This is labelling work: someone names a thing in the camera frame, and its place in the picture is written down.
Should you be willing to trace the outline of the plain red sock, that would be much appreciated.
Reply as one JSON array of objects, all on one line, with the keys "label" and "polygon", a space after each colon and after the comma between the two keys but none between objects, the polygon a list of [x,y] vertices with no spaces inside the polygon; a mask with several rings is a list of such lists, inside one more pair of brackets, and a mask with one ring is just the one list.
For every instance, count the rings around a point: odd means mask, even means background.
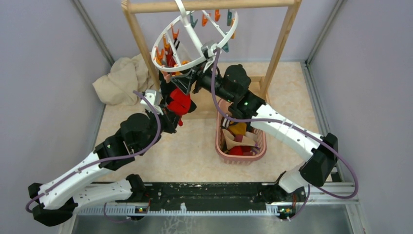
[{"label": "plain red sock", "polygon": [[178,115],[178,125],[183,126],[182,116],[186,115],[191,110],[191,98],[189,94],[185,94],[179,88],[173,90],[169,97],[171,101],[167,105],[167,108]]}]

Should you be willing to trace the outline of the mustard yellow sock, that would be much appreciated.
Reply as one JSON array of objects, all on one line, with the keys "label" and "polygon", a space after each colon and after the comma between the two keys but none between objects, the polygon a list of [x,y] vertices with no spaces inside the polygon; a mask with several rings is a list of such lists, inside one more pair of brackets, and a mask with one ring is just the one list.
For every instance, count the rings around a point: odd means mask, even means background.
[{"label": "mustard yellow sock", "polygon": [[245,135],[247,132],[247,124],[243,122],[237,122],[227,128],[233,135]]}]

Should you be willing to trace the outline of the pink plastic laundry basket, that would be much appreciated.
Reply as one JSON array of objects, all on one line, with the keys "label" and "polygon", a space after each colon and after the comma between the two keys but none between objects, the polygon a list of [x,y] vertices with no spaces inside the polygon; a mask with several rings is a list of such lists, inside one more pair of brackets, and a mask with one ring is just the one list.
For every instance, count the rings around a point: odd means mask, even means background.
[{"label": "pink plastic laundry basket", "polygon": [[224,163],[249,165],[265,155],[266,136],[249,123],[234,122],[217,113],[215,149]]}]

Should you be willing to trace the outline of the beige maroon striped sock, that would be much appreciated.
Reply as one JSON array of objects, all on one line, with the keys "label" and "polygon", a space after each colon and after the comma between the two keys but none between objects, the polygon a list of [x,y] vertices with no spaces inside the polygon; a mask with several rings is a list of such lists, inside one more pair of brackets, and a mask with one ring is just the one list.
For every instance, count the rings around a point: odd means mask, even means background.
[{"label": "beige maroon striped sock", "polygon": [[256,141],[244,135],[233,135],[229,130],[222,129],[225,138],[225,144],[228,150],[236,146],[250,146],[255,147]]}]

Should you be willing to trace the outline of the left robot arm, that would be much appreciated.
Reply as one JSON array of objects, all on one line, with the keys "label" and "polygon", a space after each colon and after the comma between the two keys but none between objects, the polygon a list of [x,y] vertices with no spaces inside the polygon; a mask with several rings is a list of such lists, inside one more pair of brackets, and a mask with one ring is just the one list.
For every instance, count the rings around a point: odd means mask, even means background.
[{"label": "left robot arm", "polygon": [[98,144],[78,165],[49,183],[33,183],[29,197],[35,221],[48,226],[64,223],[79,211],[107,202],[147,201],[148,193],[141,177],[99,184],[96,179],[111,174],[142,156],[161,139],[162,133],[174,134],[182,125],[181,116],[161,108],[161,113],[136,113],[120,123],[117,132]]}]

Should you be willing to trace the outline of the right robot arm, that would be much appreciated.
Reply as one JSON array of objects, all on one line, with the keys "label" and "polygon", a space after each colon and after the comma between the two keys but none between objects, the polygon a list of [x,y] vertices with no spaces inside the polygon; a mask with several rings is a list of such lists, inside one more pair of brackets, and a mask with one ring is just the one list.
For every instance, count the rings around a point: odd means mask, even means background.
[{"label": "right robot arm", "polygon": [[303,163],[285,172],[274,188],[275,197],[287,201],[293,192],[305,185],[322,187],[338,160],[338,139],[308,131],[284,117],[264,99],[249,90],[251,78],[242,65],[226,68],[223,75],[215,65],[198,65],[180,71],[170,78],[184,94],[209,91],[213,100],[221,98],[230,105],[227,111],[217,107],[222,117],[232,122],[245,122],[286,144],[303,159]]}]

